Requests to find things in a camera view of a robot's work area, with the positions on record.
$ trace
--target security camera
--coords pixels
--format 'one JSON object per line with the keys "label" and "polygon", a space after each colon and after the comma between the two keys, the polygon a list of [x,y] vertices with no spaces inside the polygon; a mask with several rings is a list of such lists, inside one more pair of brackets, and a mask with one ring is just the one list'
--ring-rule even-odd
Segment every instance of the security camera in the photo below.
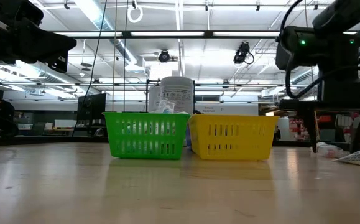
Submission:
{"label": "security camera", "polygon": [[159,55],[160,62],[168,62],[170,60],[170,55],[168,54],[168,50],[162,50]]}

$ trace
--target ceiling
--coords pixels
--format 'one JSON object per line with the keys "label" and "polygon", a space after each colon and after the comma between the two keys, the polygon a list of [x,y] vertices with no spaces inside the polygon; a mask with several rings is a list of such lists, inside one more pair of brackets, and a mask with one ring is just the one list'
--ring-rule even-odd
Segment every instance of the ceiling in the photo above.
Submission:
{"label": "ceiling", "polygon": [[[178,30],[176,20],[176,2],[183,2],[183,16],[180,17],[181,30],[278,30],[280,22],[294,1],[286,0],[260,0],[259,11],[254,9],[256,0],[208,0],[210,10],[204,10],[205,0],[138,0],[139,6],[143,7],[143,17],[137,23],[127,20],[127,6],[132,1],[109,0],[106,16],[116,30]],[[36,6],[43,9],[44,19],[40,27],[50,31],[97,31],[98,29],[88,17],[78,8],[74,1],[69,0],[70,9],[63,7],[63,0],[31,0]],[[308,6],[313,6],[315,1],[307,0]],[[333,1],[317,1],[324,7]],[[100,0],[101,7],[105,1]],[[296,10],[291,13],[287,24],[295,26],[312,26],[313,18],[322,10],[307,9]],[[133,18],[138,16],[137,11],[132,12]],[[352,30],[360,30],[360,24]],[[101,78],[103,82],[118,82],[126,76],[127,82],[145,81],[144,74],[124,71],[124,60],[116,56],[114,46],[109,40],[95,39],[85,40],[83,53],[83,39],[78,40],[78,45],[69,52],[67,75],[89,82],[91,72],[84,72],[80,63],[93,63],[94,54],[97,52],[94,66],[95,78]],[[263,83],[283,84],[284,73],[274,64],[276,42],[272,39],[182,39],[184,75],[197,82],[219,83],[230,80],[231,83]],[[242,41],[248,41],[255,56],[251,65],[243,64],[240,68],[233,63],[236,49]],[[156,55],[161,50],[168,50],[171,56],[180,56],[177,39],[127,39],[123,41],[134,55],[143,56],[147,67],[158,65]],[[178,62],[168,63],[169,67],[178,70]],[[298,68],[293,75],[298,75],[306,68]]]}

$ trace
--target table surface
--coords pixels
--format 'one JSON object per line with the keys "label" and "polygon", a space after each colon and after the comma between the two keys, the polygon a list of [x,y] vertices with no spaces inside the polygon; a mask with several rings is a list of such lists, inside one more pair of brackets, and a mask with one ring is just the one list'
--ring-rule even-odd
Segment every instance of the table surface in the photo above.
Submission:
{"label": "table surface", "polygon": [[0,147],[3,223],[360,223],[360,166],[272,150],[268,161],[111,157],[107,144]]}

